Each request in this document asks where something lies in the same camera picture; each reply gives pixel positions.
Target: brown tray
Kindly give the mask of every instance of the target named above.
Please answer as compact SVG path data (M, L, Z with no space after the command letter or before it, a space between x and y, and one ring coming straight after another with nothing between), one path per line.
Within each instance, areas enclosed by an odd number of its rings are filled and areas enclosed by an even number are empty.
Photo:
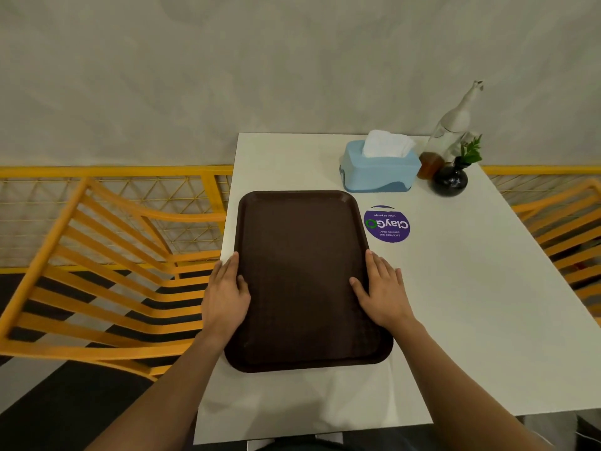
M367 239L343 191L255 191L240 200L239 272L251 305L225 348L244 372L373 364L393 338L359 306L349 284L368 288Z

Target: finger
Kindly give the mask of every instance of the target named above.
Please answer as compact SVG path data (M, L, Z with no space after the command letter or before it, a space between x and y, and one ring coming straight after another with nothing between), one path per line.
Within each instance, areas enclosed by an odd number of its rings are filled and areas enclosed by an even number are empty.
M227 279L227 280L236 279L236 274L238 273L239 261L240 261L240 256L238 255L238 252L234 251L231 258L229 259L229 266L227 266L227 269L225 270L225 273L223 274L224 279Z
M238 291L240 291L240 295L251 295L250 291L248 290L248 283L246 283L246 280L244 280L243 276L238 275L236 278L236 283L238 284Z
M388 271L386 270L386 266L382 262L382 258L374 253L374 263L376 263L376 267L378 268L378 272L380 273L380 277L389 278Z
M384 259L384 258L380 258L380 259L382 260L382 262L384 263L384 266L386 267L386 270L388 272L388 276L390 278L393 278L393 279L396 280L396 276L395 276L395 273L394 273L394 268L388 263L388 261L386 261L386 259Z
M217 277L215 278L216 281L220 281L223 276L225 275L225 272L227 271L227 268L229 267L229 263L231 261L231 256L228 258L228 260L221 265L221 269L219 269L219 272L217 273Z
M397 270L395 271L395 273L397 274L397 281L399 285L403 285L403 273L401 272L401 269L397 268Z
M217 279L217 274L219 273L219 269L221 269L221 260L215 263L213 267L213 271L211 271L211 276L208 278L209 283L213 283L215 279Z
M380 278L380 273L378 272L378 267L374 258L376 257L375 253L372 250L367 250L365 252L365 264L367 264L367 276L370 281Z
M359 300L359 303L364 303L366 300L368 300L370 298L370 296L363 289L363 285L361 284L361 282L359 280L357 280L355 277L351 277L349 279L349 281L350 281L350 286L353 288L353 291L355 292L355 295L357 296L357 299Z

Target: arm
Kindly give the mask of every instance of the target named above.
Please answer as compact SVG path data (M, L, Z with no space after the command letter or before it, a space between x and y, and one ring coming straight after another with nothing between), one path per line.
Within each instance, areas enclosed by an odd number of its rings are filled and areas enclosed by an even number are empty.
M400 269L365 254L370 292L350 279L361 307L401 348L434 426L450 449L546 450L548 447L462 371L417 321Z
M86 451L171 451L181 449L208 379L251 295L236 273L238 254L215 264L203 299L204 329L190 348Z

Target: tissue box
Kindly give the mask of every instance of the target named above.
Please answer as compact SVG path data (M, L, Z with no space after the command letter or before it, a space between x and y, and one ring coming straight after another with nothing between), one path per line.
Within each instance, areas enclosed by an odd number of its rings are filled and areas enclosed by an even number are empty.
M346 145L340 164L344 189L351 193L404 192L413 185L421 162L411 151L404 158L366 158L362 154L365 141Z

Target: white tissue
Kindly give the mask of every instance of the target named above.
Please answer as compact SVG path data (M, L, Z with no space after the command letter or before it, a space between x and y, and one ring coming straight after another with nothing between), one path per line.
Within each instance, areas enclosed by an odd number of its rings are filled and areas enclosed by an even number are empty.
M372 130L363 146L363 156L395 156L403 158L414 148L415 142L409 136L393 135L387 131Z

